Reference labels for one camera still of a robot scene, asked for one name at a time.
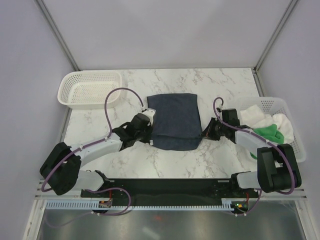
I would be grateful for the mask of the dark blue towel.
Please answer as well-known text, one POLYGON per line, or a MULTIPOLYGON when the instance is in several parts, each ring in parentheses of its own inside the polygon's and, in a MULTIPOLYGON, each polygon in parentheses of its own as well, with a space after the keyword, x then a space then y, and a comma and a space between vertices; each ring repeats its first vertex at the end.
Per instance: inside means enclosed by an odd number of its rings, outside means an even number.
POLYGON ((156 111, 151 140, 166 151, 192 151, 202 141, 198 96, 193 93, 166 93, 147 97, 147 106, 156 111))

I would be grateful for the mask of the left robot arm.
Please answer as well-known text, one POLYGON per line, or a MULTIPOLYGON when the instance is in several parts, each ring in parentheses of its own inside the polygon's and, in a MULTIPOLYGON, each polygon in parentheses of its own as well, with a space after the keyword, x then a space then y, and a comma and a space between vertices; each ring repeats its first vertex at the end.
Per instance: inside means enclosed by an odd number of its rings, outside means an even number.
POLYGON ((155 115, 156 111, 148 108, 130 122, 114 128, 109 136, 74 146, 58 143, 39 170, 44 178, 41 191, 54 191, 61 196, 71 190, 84 190, 105 197, 111 180, 99 170, 81 168, 105 155, 131 148, 136 142, 150 143, 155 115))

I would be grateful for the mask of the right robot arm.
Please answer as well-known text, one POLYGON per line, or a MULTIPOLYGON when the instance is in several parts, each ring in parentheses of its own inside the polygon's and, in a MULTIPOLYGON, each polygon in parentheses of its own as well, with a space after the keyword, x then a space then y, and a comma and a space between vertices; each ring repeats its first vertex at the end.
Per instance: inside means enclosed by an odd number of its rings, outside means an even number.
POLYGON ((208 126, 201 133, 205 139, 219 141, 226 138, 245 148, 256 157, 256 171, 238 172, 228 185, 229 193, 241 197, 247 189, 260 189, 265 193, 278 192, 290 195, 302 185, 302 178, 293 147, 277 144, 255 133, 246 125, 240 125, 234 108, 213 109, 208 126))

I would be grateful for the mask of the white towel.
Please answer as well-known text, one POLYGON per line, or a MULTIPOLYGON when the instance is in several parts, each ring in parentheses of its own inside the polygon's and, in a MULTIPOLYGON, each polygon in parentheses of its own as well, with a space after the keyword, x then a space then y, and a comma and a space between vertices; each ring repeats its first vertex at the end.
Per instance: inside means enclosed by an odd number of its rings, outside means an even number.
POLYGON ((242 123, 252 129, 268 127, 272 124, 277 125, 277 130, 284 136, 284 144, 294 141, 294 129, 291 121, 286 115, 276 113, 274 115, 265 114, 256 104, 245 110, 240 111, 242 123))

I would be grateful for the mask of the green towel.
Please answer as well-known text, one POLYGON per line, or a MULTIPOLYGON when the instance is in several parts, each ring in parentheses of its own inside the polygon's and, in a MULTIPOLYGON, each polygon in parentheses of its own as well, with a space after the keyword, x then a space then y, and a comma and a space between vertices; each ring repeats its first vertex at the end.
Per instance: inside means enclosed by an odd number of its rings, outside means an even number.
POLYGON ((278 145, 284 144, 285 142, 285 138, 283 134, 280 131, 278 131, 276 124, 272 124, 267 127, 255 128, 253 129, 253 132, 265 138, 266 140, 276 143, 278 145))

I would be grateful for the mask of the white perforated basket right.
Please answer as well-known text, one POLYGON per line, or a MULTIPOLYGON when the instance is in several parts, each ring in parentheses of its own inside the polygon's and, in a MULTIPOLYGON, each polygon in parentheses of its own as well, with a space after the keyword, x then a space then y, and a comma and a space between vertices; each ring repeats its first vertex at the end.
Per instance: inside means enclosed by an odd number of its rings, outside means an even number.
POLYGON ((241 97, 235 102, 240 123, 258 135, 292 146, 296 161, 306 160, 306 151, 286 102, 277 97, 241 97))

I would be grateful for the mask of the white perforated basket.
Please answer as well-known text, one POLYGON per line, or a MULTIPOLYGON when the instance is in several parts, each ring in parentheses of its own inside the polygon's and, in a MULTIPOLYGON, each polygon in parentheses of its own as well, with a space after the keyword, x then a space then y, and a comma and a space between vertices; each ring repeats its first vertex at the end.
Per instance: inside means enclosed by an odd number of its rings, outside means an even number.
POLYGON ((292 146, 296 161, 306 160, 306 151, 286 102, 277 97, 241 97, 235 102, 240 123, 258 135, 292 146))
POLYGON ((73 110, 103 109, 106 96, 123 86, 115 70, 74 71, 63 77, 57 100, 73 110))

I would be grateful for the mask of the white perforated basket left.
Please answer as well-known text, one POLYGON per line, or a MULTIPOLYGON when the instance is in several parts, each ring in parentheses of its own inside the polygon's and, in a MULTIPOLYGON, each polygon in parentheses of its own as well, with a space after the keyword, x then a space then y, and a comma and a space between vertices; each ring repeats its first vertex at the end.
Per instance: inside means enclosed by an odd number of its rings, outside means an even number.
POLYGON ((115 70, 74 71, 63 77, 57 100, 73 110, 103 109, 106 96, 123 86, 115 70))

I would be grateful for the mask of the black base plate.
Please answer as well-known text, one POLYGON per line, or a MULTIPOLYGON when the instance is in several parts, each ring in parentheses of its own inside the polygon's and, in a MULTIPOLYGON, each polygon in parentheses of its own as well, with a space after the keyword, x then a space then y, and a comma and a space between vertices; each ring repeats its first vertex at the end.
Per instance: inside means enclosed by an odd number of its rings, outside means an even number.
POLYGON ((122 188, 135 206, 217 205, 222 199, 255 199, 230 178, 112 178, 102 189, 122 188))

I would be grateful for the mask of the right aluminium frame post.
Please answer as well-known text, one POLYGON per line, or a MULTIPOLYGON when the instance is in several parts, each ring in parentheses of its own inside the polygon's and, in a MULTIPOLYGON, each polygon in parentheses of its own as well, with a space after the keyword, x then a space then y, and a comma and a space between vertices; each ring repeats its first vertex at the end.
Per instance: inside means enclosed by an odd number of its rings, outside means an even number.
POLYGON ((272 49, 273 45, 275 44, 278 36, 281 34, 282 30, 284 29, 285 25, 289 21, 292 13, 294 12, 295 8, 297 7, 300 0, 290 0, 288 6, 286 7, 284 13, 282 14, 275 30, 273 31, 270 39, 267 42, 264 50, 262 51, 261 56, 259 57, 255 67, 252 68, 252 71, 255 75, 258 74, 259 69, 262 67, 265 59, 267 58, 270 50, 272 49))

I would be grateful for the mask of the aluminium frame post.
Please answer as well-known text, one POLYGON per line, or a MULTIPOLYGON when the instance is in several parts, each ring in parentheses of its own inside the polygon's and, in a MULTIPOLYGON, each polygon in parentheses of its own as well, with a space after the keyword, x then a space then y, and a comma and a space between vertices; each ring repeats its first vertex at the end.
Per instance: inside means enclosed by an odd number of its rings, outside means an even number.
POLYGON ((57 43, 59 44, 63 54, 65 55, 67 61, 70 63, 74 71, 80 71, 75 58, 73 57, 70 48, 68 47, 63 35, 61 34, 58 25, 56 24, 52 14, 50 13, 49 8, 47 7, 44 0, 34 0, 34 3, 37 5, 41 15, 44 17, 48 27, 50 28, 52 34, 54 35, 57 43))
POLYGON ((278 36, 281 34, 282 30, 284 29, 285 25, 289 21, 292 13, 294 12, 295 8, 297 7, 300 0, 290 0, 288 6, 286 7, 284 13, 282 14, 275 30, 273 31, 270 39, 267 42, 264 50, 262 51, 261 56, 259 57, 255 67, 252 68, 252 71, 255 75, 258 74, 259 69, 262 67, 265 59, 267 58, 270 50, 272 49, 273 45, 275 44, 278 36))

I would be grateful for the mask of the left aluminium frame post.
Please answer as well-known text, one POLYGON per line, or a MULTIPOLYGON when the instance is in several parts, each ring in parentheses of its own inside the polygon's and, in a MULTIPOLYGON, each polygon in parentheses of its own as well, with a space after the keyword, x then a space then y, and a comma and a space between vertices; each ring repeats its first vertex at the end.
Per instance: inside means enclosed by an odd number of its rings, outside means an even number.
POLYGON ((47 7, 44 0, 34 0, 34 3, 37 5, 41 15, 44 17, 48 27, 50 28, 52 34, 54 35, 57 43, 59 44, 63 54, 65 55, 67 61, 70 63, 74 71, 80 71, 75 58, 73 57, 70 48, 68 47, 63 35, 61 34, 58 25, 56 24, 52 14, 50 13, 49 8, 47 7))

